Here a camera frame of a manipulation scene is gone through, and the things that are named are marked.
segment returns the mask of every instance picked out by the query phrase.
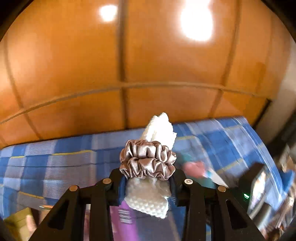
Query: bed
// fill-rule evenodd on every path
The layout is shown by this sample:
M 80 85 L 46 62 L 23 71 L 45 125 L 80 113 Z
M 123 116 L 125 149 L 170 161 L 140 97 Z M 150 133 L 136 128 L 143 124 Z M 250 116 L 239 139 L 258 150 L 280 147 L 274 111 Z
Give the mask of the bed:
M 177 163 L 178 156 L 190 155 L 193 160 L 203 161 L 212 167 L 230 187 L 236 185 L 238 177 L 253 163 L 264 163 L 268 168 L 267 203 L 273 210 L 278 209 L 291 185 L 293 174 L 279 172 L 265 145 L 244 117 L 179 123 L 173 128 L 177 133 L 173 147 Z M 119 167 L 119 153 L 125 142 L 139 138 L 142 132 L 143 129 L 132 129 L 2 149 L 2 218 L 25 207 L 39 210 L 40 205 L 54 205 L 71 185 L 86 187 L 108 177 L 112 169 Z M 170 211 L 163 220 L 138 211 L 132 212 L 136 220 L 135 232 L 141 240 L 153 240 L 150 230 L 155 230 L 161 237 L 175 235 L 173 240 L 176 235 L 181 236 L 182 224 L 178 222 L 178 217 L 184 211 L 174 207 L 173 200 L 170 200 Z

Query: wooden panel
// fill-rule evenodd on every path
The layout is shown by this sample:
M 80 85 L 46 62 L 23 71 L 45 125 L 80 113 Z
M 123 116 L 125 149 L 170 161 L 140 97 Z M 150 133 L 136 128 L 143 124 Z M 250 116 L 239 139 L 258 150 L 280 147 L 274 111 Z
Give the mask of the wooden panel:
M 39 140 L 24 115 L 19 115 L 1 124 L 0 133 L 8 145 Z
M 226 85 L 253 93 L 266 69 L 271 11 L 260 0 L 241 0 L 241 3 L 237 45 Z
M 121 130 L 120 91 L 95 93 L 59 101 L 28 113 L 44 139 Z
M 118 81 L 117 5 L 34 0 L 17 17 L 7 33 L 8 56 L 26 108 Z
M 286 74 L 292 38 L 281 20 L 274 13 L 271 14 L 273 26 L 271 49 L 267 59 L 266 72 L 257 93 L 273 99 L 276 97 L 281 81 Z
M 244 111 L 244 116 L 247 118 L 250 125 L 253 125 L 260 115 L 266 104 L 265 98 L 252 97 Z
M 127 89 L 128 127 L 144 127 L 152 116 L 166 112 L 170 122 L 207 118 L 218 90 L 193 87 Z
M 4 39 L 0 42 L 0 122 L 19 111 L 5 65 Z
M 127 81 L 221 83 L 234 37 L 237 1 L 127 3 Z
M 4 148 L 6 145 L 3 143 L 3 141 L 1 141 L 1 138 L 0 138 L 0 149 Z
M 214 118 L 244 115 L 250 99 L 250 95 L 225 91 L 216 108 Z

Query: wall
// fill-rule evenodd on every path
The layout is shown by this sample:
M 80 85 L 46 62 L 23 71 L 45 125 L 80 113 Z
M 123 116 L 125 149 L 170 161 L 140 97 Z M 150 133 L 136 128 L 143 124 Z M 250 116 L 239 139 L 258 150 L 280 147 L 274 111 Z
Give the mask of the wall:
M 290 58 L 279 93 L 256 128 L 264 143 L 268 144 L 284 127 L 296 109 L 296 43 L 290 38 Z
M 34 0 L 0 42 L 0 146 L 141 127 L 163 111 L 252 124 L 289 43 L 260 0 Z

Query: black device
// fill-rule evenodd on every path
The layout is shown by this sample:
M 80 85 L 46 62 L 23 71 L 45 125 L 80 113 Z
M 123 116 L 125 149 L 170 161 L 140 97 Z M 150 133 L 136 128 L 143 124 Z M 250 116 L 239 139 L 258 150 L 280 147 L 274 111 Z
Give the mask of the black device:
M 125 177 L 114 169 L 109 178 L 91 187 L 71 186 L 36 229 L 30 241 L 82 241 L 86 204 L 90 210 L 90 241 L 112 241 L 109 207 L 125 195 Z M 169 179 L 177 206 L 186 207 L 183 241 L 205 241 L 206 223 L 213 241 L 263 241 L 264 238 L 229 189 L 204 188 L 176 169 Z
M 262 163 L 254 163 L 238 181 L 238 187 L 229 189 L 235 199 L 241 204 L 244 210 L 250 214 L 250 201 L 253 198 L 253 189 L 255 182 L 262 172 L 265 171 L 266 166 Z

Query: blue plaid bedsheet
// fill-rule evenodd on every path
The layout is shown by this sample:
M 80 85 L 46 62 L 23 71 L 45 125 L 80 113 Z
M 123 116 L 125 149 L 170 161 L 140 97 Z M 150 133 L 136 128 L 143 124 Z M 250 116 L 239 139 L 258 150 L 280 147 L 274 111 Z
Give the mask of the blue plaid bedsheet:
M 210 119 L 173 125 L 173 151 L 188 154 L 212 167 L 229 185 L 235 185 L 254 162 L 269 173 L 267 202 L 276 210 L 291 183 L 283 185 L 273 159 L 243 117 Z M 84 135 L 6 147 L 0 152 L 0 215 L 25 207 L 54 205 L 69 186 L 86 187 L 108 177 L 120 165 L 119 154 L 129 139 L 143 129 Z

